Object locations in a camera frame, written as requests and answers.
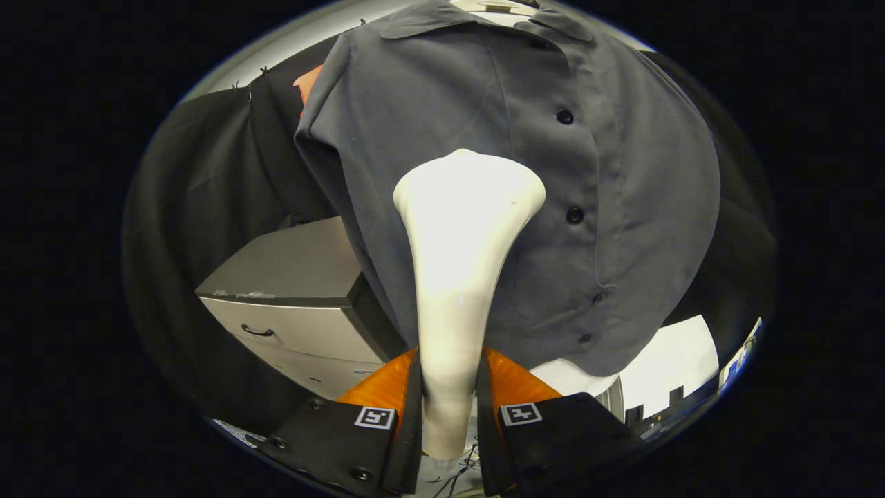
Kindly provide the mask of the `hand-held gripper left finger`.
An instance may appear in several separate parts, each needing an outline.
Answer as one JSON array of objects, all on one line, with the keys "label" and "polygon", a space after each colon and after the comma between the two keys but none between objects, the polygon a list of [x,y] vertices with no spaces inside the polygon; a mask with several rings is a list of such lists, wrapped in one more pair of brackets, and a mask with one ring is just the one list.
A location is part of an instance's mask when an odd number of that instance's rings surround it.
[{"label": "hand-held gripper left finger", "polygon": [[403,353],[338,400],[314,397],[257,454],[335,497],[414,494],[422,457],[422,369]]}]

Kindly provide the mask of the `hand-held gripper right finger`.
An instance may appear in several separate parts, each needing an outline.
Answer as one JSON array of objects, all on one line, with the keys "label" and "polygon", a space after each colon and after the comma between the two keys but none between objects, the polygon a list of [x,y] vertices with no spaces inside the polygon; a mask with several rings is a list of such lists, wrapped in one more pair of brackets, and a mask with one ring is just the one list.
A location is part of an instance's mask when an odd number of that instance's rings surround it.
[{"label": "hand-held gripper right finger", "polygon": [[647,451],[590,394],[562,395],[491,348],[483,349],[475,394],[488,495],[575,497]]}]

